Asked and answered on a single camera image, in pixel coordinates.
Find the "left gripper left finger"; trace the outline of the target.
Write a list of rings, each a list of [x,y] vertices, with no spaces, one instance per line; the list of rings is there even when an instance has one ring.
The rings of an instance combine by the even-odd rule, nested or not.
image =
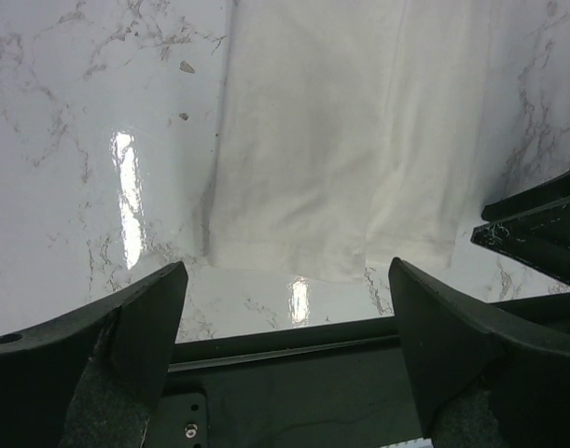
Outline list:
[[[188,273],[171,263],[105,298],[0,336],[0,447],[141,447]]]

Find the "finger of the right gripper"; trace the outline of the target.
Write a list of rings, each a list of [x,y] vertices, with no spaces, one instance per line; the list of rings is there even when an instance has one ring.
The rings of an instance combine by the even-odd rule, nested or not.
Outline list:
[[[471,242],[570,285],[570,170],[483,208]]]

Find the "white Coca-Cola t shirt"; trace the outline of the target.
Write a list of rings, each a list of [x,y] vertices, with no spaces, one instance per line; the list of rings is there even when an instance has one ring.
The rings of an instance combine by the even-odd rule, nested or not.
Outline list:
[[[556,1],[237,1],[204,249],[357,282],[445,271],[500,57]]]

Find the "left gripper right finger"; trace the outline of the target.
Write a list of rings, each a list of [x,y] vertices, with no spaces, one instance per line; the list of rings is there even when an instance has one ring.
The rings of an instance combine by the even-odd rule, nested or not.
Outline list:
[[[487,303],[402,259],[388,278],[435,446],[570,447],[570,293]]]

